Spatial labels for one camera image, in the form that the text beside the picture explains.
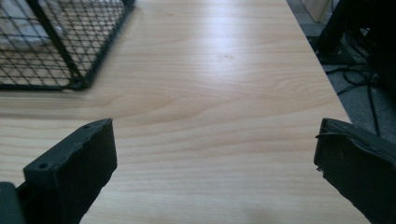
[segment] metal grid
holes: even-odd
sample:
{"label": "metal grid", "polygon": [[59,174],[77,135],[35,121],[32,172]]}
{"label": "metal grid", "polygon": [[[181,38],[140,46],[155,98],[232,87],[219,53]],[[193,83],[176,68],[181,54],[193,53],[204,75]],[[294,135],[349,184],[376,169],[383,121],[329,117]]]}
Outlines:
{"label": "metal grid", "polygon": [[[0,5],[0,23],[13,29],[10,32],[5,25],[0,26],[0,89],[15,90],[89,87],[134,3],[134,0],[1,1],[12,1],[21,10],[16,17]],[[22,23],[33,27],[33,31],[27,35],[18,27]]]}

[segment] black cable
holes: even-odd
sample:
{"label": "black cable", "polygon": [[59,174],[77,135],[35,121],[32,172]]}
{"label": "black cable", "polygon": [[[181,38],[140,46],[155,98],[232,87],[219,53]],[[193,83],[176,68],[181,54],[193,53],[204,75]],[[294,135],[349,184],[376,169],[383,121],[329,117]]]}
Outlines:
{"label": "black cable", "polygon": [[[367,95],[368,95],[370,109],[371,109],[372,116],[373,116],[375,132],[378,136],[381,137],[381,132],[380,132],[379,123],[378,123],[378,116],[376,114],[375,102],[374,102],[374,97],[373,97],[373,93],[372,93],[372,87],[376,83],[374,71],[372,69],[367,69],[366,71],[352,69],[355,66],[362,66],[362,65],[366,66],[367,64],[352,64],[352,65],[349,65],[348,67],[336,68],[331,71],[326,71],[326,74],[330,75],[330,74],[342,72],[344,80],[350,84],[350,86],[337,92],[338,96],[340,96],[346,92],[352,91],[358,87],[367,86]],[[362,78],[362,80],[361,81],[352,80],[348,76],[348,74],[352,74],[352,73],[358,74]]]}

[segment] light wood tabletop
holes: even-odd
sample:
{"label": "light wood tabletop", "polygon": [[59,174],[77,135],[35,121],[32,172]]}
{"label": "light wood tabletop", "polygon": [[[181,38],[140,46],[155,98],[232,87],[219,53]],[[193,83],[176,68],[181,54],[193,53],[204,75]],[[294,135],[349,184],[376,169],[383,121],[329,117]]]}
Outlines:
{"label": "light wood tabletop", "polygon": [[366,223],[313,163],[348,120],[282,0],[138,0],[91,89],[0,92],[0,180],[113,118],[119,167],[81,223]]}

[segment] floor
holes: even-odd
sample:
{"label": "floor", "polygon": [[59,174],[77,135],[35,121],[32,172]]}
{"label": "floor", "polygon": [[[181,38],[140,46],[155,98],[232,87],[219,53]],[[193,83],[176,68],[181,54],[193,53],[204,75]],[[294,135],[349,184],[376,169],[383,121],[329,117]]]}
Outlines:
{"label": "floor", "polygon": [[[322,29],[325,27],[325,23],[332,15],[331,10],[328,10],[326,19],[324,22],[313,22],[308,12],[306,11],[301,0],[287,0],[291,10],[294,13],[297,21],[299,22],[303,32],[307,36],[319,36]],[[347,51],[351,53],[355,61],[361,63],[364,62],[362,57],[350,48],[345,40],[342,44],[346,46]],[[330,71],[340,67],[346,67],[345,65],[322,65],[325,71]],[[347,74],[351,79],[359,80],[361,77],[357,74]],[[343,77],[343,73],[333,73],[328,75],[330,82],[334,89],[339,92],[348,86],[349,83]],[[375,106],[375,113],[378,120],[378,128],[380,135],[396,144],[396,132],[394,127],[396,126],[396,99],[389,95],[389,92],[381,84],[373,86],[371,89],[373,95],[373,103]],[[350,91],[342,93],[339,98],[348,113],[353,124],[362,127],[363,129],[376,133],[375,131],[375,120],[374,113],[370,107],[369,93],[367,86],[361,86],[354,88]]]}

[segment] wooden table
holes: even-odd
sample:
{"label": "wooden table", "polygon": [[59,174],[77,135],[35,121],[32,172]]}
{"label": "wooden table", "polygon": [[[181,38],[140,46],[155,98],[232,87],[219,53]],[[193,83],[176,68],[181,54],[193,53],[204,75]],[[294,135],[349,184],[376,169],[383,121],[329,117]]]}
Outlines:
{"label": "wooden table", "polygon": [[139,0],[83,92],[0,93],[0,179],[114,118],[119,168],[82,223],[364,223],[313,163],[348,120],[286,1]]}

